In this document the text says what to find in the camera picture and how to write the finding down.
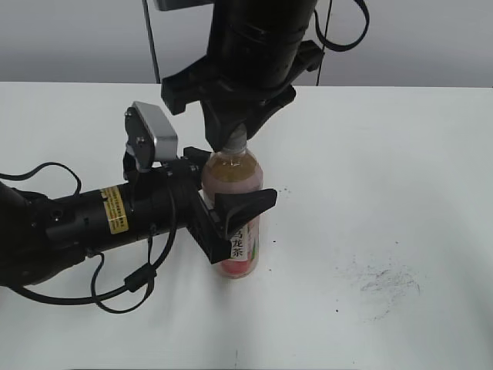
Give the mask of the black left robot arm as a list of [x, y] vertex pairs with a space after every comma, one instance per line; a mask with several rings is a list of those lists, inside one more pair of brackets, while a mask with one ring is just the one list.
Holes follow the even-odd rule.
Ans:
[[200, 193], [206, 151], [140, 172], [124, 157], [124, 183], [51, 199], [1, 188], [1, 283], [39, 284], [98, 252], [131, 244], [173, 227], [186, 228], [216, 264], [229, 258], [231, 238], [272, 208], [273, 189], [218, 193], [213, 206]]

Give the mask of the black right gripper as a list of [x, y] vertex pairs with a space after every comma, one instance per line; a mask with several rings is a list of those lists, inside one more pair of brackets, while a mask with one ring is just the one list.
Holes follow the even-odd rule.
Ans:
[[[161, 98], [172, 114], [181, 114], [187, 104], [201, 100], [206, 140], [214, 152], [219, 152], [238, 127], [242, 126], [247, 139], [252, 139], [271, 116], [285, 107], [270, 99], [290, 88], [302, 72], [317, 69], [323, 56], [315, 42], [301, 42], [287, 76], [272, 88], [249, 86], [237, 78], [225, 77], [204, 56], [181, 72], [164, 78]], [[270, 101], [259, 102], [250, 110], [249, 103], [229, 100]]]

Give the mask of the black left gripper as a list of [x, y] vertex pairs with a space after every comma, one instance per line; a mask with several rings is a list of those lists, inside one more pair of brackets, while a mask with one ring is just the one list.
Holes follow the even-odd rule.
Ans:
[[214, 210], [218, 217], [215, 216], [200, 195], [202, 171], [211, 156], [210, 151], [188, 146], [182, 157], [139, 172], [135, 160], [125, 153], [123, 173], [127, 183], [122, 185], [122, 198], [130, 237], [142, 240], [185, 228], [211, 264], [228, 259], [231, 243], [221, 234], [234, 235], [274, 207], [277, 191], [217, 193]]

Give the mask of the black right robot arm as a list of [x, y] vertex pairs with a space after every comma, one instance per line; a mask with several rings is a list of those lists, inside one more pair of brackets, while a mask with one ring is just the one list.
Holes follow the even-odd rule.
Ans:
[[293, 81], [320, 65], [323, 52], [304, 40], [314, 1], [215, 1], [207, 51], [162, 81], [173, 115], [200, 102], [205, 137], [221, 151], [238, 126], [254, 137], [296, 96]]

